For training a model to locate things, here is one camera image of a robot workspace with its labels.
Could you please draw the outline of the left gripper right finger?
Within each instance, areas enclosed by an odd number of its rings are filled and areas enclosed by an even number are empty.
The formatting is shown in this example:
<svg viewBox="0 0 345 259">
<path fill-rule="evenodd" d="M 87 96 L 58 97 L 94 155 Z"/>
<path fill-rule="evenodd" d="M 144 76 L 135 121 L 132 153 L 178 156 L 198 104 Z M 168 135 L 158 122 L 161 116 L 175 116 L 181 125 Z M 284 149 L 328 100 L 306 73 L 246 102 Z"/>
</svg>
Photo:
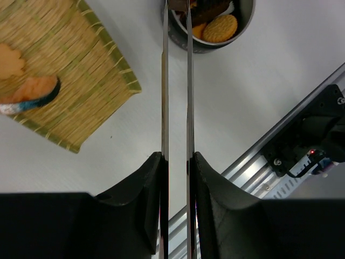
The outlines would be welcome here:
<svg viewBox="0 0 345 259">
<path fill-rule="evenodd" d="M 344 258 L 343 199 L 259 199 L 194 167 L 202 258 Z"/>
</svg>

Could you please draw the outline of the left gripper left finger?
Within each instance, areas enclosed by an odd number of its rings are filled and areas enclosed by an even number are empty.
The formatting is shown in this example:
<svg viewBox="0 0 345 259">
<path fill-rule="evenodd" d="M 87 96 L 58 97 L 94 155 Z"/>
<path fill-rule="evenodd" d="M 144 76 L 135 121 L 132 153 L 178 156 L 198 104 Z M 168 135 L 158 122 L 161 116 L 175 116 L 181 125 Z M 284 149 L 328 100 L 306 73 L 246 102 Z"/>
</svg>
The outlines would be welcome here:
<svg viewBox="0 0 345 259">
<path fill-rule="evenodd" d="M 163 158 L 89 193 L 1 195 L 1 258 L 151 258 L 156 253 Z"/>
</svg>

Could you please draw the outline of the metal tongs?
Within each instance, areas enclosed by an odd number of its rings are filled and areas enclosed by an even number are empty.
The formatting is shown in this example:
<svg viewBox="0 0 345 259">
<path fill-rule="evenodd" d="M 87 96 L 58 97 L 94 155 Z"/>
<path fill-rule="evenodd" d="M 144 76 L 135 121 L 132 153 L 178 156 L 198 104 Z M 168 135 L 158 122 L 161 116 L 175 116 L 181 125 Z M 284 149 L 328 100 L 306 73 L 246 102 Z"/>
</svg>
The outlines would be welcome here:
<svg viewBox="0 0 345 259">
<path fill-rule="evenodd" d="M 165 231 L 160 255 L 165 258 L 197 258 L 197 220 L 193 179 L 194 54 L 191 17 L 188 16 L 188 48 L 180 50 L 168 36 L 164 13 L 161 58 L 162 133 L 164 178 L 161 220 Z"/>
</svg>

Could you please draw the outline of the salmon slice toy food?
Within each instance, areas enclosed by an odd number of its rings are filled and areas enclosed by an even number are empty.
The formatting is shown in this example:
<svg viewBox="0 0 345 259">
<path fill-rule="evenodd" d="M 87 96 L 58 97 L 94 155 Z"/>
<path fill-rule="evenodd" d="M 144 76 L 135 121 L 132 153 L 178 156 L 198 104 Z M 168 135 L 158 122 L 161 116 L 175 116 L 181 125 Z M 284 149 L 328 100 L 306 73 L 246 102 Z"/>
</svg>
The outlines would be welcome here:
<svg viewBox="0 0 345 259">
<path fill-rule="evenodd" d="M 1 97 L 1 114 L 13 115 L 43 107 L 57 97 L 60 88 L 57 76 L 27 78 L 14 94 Z"/>
</svg>

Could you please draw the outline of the orange fish shaped cake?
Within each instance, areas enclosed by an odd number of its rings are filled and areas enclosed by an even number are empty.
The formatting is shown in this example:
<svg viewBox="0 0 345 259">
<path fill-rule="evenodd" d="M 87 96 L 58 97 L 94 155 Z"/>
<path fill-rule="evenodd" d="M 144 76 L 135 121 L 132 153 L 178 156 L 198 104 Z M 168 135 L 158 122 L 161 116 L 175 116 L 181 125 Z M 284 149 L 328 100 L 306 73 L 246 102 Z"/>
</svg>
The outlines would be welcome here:
<svg viewBox="0 0 345 259">
<path fill-rule="evenodd" d="M 202 39 L 203 38 L 203 31 L 206 27 L 207 27 L 207 23 L 203 23 L 203 24 L 194 26 L 192 28 L 193 36 L 198 38 L 198 39 Z"/>
</svg>

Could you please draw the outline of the brown chocolate stick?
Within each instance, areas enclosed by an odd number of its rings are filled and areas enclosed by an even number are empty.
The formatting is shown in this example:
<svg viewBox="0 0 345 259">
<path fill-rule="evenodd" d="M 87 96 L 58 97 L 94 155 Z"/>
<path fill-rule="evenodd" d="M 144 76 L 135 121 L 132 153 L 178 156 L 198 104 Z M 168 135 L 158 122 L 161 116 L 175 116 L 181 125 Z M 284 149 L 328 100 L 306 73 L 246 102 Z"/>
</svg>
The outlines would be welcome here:
<svg viewBox="0 0 345 259">
<path fill-rule="evenodd" d="M 188 8 L 187 5 L 187 0 L 168 0 L 169 10 L 185 12 Z"/>
</svg>

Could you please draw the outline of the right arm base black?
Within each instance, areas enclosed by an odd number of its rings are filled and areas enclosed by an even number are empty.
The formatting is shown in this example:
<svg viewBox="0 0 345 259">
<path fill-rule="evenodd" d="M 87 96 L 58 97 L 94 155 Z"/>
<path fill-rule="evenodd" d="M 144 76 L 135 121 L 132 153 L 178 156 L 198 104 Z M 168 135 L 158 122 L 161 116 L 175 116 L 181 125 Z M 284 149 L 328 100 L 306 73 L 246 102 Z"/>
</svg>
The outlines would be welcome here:
<svg viewBox="0 0 345 259">
<path fill-rule="evenodd" d="M 261 150 L 277 177 L 301 178 L 324 158 L 344 162 L 344 96 L 328 85 Z"/>
</svg>

